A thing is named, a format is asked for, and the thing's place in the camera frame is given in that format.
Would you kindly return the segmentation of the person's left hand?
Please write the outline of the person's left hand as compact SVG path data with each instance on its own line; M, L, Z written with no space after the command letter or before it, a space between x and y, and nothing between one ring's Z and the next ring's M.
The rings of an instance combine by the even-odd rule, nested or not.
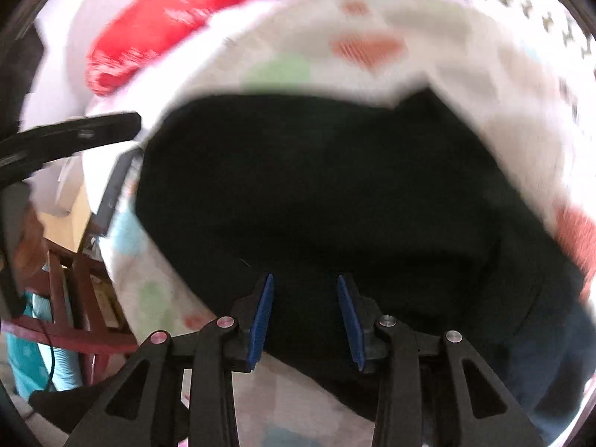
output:
M12 256L13 272L16 279L32 278L44 267L47 260L47 241L44 238L44 224L37 211L29 203L24 213L19 241Z

